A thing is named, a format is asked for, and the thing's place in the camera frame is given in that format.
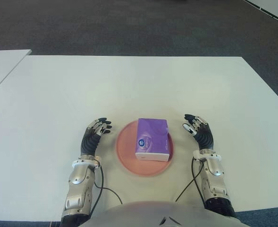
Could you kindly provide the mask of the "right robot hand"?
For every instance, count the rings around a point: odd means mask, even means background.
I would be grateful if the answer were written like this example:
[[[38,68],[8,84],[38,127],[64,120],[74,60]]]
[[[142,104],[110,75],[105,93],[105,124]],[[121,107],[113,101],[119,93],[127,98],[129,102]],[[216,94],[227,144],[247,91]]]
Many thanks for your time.
[[[182,127],[194,137],[199,149],[213,149],[214,139],[209,124],[201,117],[191,114],[185,114],[184,119],[188,123],[184,123]]]

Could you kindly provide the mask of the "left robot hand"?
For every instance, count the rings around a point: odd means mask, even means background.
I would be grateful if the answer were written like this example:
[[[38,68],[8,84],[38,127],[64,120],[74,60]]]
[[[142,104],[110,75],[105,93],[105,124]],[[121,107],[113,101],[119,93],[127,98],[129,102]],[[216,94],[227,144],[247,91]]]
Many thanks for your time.
[[[81,155],[95,156],[101,137],[110,133],[111,128],[111,121],[108,121],[107,118],[98,118],[91,122],[87,126],[81,141]]]

